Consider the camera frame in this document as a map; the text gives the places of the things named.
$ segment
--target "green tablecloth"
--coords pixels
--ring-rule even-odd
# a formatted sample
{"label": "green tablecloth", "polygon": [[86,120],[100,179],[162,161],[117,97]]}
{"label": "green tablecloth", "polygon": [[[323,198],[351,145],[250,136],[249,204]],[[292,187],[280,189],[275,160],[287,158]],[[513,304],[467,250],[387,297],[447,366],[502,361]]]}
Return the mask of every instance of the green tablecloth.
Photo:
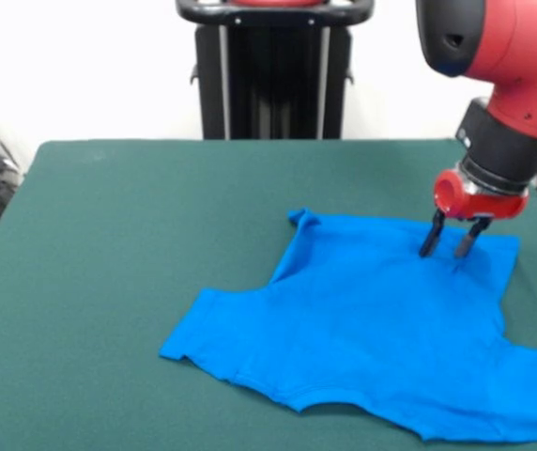
{"label": "green tablecloth", "polygon": [[[432,182],[461,152],[452,141],[45,145],[0,225],[0,450],[465,449],[353,406],[296,414],[158,357],[200,288],[267,283],[294,232],[289,210],[429,221]],[[522,239],[503,306],[508,336],[537,347],[537,198],[490,233]]]}

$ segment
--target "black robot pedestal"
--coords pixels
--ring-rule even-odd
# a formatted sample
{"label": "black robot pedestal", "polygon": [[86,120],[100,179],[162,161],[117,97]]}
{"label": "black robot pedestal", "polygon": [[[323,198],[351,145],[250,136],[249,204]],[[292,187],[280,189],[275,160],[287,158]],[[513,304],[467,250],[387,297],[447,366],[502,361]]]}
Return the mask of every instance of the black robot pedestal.
{"label": "black robot pedestal", "polygon": [[337,139],[351,37],[373,0],[242,7],[178,0],[196,31],[205,139]]}

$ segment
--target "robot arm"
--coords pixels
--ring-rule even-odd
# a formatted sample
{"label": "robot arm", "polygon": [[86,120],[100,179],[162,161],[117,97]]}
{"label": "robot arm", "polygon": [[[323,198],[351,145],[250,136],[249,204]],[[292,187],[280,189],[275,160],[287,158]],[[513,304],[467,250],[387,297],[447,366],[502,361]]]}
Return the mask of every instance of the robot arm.
{"label": "robot arm", "polygon": [[432,69],[494,84],[458,128],[467,154],[436,180],[434,226],[421,249],[422,257],[434,251],[446,218],[475,221],[456,250],[463,257],[493,220],[523,211],[537,173],[537,0],[417,0],[417,13]]}

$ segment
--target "blue t-shirt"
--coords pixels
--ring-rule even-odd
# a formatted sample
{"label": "blue t-shirt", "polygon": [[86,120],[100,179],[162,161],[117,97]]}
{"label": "blue t-shirt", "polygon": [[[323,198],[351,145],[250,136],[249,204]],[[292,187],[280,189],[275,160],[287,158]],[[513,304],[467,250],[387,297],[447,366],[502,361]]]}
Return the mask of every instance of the blue t-shirt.
{"label": "blue t-shirt", "polygon": [[161,348],[296,411],[352,403],[424,440],[537,441],[537,350],[503,338],[514,237],[429,224],[290,214],[297,233],[268,285],[203,290]]}

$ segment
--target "white wall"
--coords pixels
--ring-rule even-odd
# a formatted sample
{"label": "white wall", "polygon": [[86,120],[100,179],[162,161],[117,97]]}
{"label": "white wall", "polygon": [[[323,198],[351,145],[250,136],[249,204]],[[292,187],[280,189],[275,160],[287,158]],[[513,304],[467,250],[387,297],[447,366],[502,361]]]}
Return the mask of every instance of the white wall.
{"label": "white wall", "polygon": [[[50,139],[200,138],[193,32],[173,0],[0,0],[0,132],[24,165]],[[345,138],[452,136],[490,92],[426,66],[414,0],[353,35]]]}

